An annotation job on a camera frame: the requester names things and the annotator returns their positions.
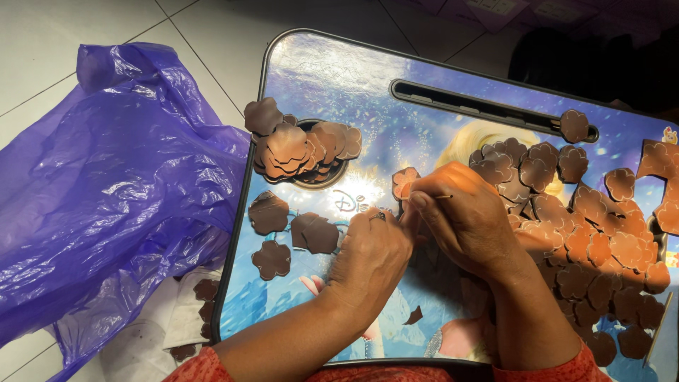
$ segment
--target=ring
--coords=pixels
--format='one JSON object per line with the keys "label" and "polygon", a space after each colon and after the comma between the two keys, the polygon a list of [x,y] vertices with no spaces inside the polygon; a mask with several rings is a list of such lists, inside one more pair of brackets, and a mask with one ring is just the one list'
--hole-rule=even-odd
{"label": "ring", "polygon": [[381,221],[386,222],[386,215],[384,215],[384,212],[380,211],[368,218],[368,221],[371,221],[372,219],[380,219]]}

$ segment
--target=red sleeve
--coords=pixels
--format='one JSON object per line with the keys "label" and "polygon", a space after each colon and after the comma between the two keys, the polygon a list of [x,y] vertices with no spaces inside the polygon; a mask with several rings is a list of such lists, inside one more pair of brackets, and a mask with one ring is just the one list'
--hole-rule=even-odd
{"label": "red sleeve", "polygon": [[453,382],[440,368],[424,366],[363,366],[328,368],[309,377],[306,382]]}
{"label": "red sleeve", "polygon": [[531,371],[500,370],[493,367],[496,382],[608,382],[594,362],[591,350],[580,340],[580,353],[572,360],[553,368]]}
{"label": "red sleeve", "polygon": [[211,347],[203,347],[200,353],[184,362],[163,382],[234,382]]}

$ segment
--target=purple plastic bag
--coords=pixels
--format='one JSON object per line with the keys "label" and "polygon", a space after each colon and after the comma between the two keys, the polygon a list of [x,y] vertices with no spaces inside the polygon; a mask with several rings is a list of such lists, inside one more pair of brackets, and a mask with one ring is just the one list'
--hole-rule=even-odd
{"label": "purple plastic bag", "polygon": [[0,347],[40,328],[66,381],[158,284],[221,255],[249,138],[172,48],[80,46],[79,85],[0,151]]}

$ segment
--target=disney logo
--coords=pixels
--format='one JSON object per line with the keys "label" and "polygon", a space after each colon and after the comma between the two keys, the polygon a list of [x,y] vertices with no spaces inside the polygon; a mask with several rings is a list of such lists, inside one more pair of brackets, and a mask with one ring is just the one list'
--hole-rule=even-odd
{"label": "disney logo", "polygon": [[363,212],[370,208],[369,205],[361,203],[365,200],[365,196],[358,195],[353,198],[342,190],[333,190],[339,194],[339,200],[335,201],[335,206],[342,212]]}

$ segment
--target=blonde hair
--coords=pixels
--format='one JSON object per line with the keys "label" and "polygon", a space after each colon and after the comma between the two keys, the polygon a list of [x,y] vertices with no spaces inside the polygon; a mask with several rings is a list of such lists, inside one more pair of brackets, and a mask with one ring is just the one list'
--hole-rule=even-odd
{"label": "blonde hair", "polygon": [[[437,169],[453,160],[468,164],[471,153],[480,149],[481,146],[487,143],[505,141],[511,137],[516,138],[519,143],[526,145],[526,147],[540,143],[540,138],[532,131],[495,122],[473,120],[464,125],[450,141],[436,161],[434,168]],[[559,180],[557,174],[554,174],[554,180],[547,186],[545,192],[559,198],[564,205],[568,204],[568,201],[564,198],[564,184]]]}

